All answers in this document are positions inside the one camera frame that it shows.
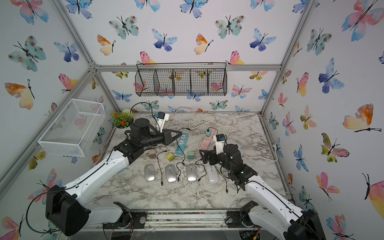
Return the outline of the pink charger plug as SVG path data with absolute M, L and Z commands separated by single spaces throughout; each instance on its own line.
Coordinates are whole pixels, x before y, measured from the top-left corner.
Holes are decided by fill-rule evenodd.
M 148 154 L 149 154 L 149 157 L 150 157 L 151 159 L 154 159 L 154 158 L 157 156 L 157 151 L 156 151 L 155 149 L 152 149 L 152 150 L 150 150 L 150 151 L 148 152 Z

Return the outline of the white mouse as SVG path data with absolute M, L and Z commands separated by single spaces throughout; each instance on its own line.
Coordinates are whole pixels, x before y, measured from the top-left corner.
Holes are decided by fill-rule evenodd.
M 207 175 L 211 184 L 217 184 L 219 176 L 215 166 L 209 165 L 206 167 Z

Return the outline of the pink power strip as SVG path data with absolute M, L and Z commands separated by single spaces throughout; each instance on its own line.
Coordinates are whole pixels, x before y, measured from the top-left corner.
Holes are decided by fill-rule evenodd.
M 209 127 L 209 129 L 211 129 L 211 136 L 210 137 L 207 137 L 205 136 L 202 144 L 201 144 L 201 147 L 200 147 L 200 150 L 208 150 L 209 147 L 210 147 L 210 144 L 211 144 L 211 141 L 213 139 L 213 137 L 217 134 L 217 129 L 215 128 L 211 128 Z

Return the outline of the silver mouse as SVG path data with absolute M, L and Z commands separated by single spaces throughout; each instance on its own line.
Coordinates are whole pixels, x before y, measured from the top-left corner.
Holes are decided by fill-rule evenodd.
M 147 182 L 152 182 L 156 177 L 154 165 L 147 164 L 144 168 L 144 174 L 145 174 L 145 180 Z
M 196 164 L 187 165 L 187 179 L 189 182 L 195 182 L 198 178 Z

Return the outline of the yellow charger plug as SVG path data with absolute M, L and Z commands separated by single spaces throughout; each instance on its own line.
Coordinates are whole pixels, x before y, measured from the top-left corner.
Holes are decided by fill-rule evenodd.
M 172 154 L 172 153 L 168 153 L 167 155 L 166 155 L 166 158 L 167 158 L 167 160 L 169 161 L 169 162 L 172 162 L 172 161 L 174 161 L 175 160 L 175 155 L 174 154 Z

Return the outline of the blue power strip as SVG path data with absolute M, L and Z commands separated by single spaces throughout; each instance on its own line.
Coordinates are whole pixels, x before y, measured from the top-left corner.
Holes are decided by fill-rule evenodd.
M 189 139 L 189 135 L 186 133 L 183 133 L 182 136 L 180 137 L 179 141 L 178 141 L 178 146 L 177 146 L 176 151 L 175 151 L 176 155 L 182 156 L 183 154 L 186 153 L 185 148 L 186 148 L 188 139 Z

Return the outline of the grey mouse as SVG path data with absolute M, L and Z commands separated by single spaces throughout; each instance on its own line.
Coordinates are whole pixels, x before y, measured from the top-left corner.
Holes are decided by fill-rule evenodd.
M 174 165 L 167 165 L 165 171 L 168 183 L 174 183 L 177 181 L 176 168 Z

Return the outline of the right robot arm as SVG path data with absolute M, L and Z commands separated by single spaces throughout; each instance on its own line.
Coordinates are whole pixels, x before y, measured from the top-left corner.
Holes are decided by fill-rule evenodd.
M 242 160 L 237 145 L 200 150 L 203 163 L 219 164 L 228 170 L 229 179 L 238 190 L 255 200 L 236 212 L 228 212 L 225 223 L 229 228 L 260 227 L 279 240 L 324 240 L 326 238 L 319 216 L 313 210 L 303 210 L 273 190 L 259 174 Z

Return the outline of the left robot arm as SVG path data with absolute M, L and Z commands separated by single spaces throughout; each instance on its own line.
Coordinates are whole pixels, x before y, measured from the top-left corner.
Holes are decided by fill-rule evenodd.
M 78 233 L 85 226 L 111 224 L 114 229 L 133 227 L 129 208 L 120 202 L 111 206 L 88 205 L 89 198 L 116 173 L 131 165 L 146 150 L 169 145 L 182 136 L 181 131 L 157 130 L 148 119 L 135 120 L 126 138 L 104 158 L 78 179 L 63 187 L 57 185 L 47 192 L 46 218 L 65 236 Z

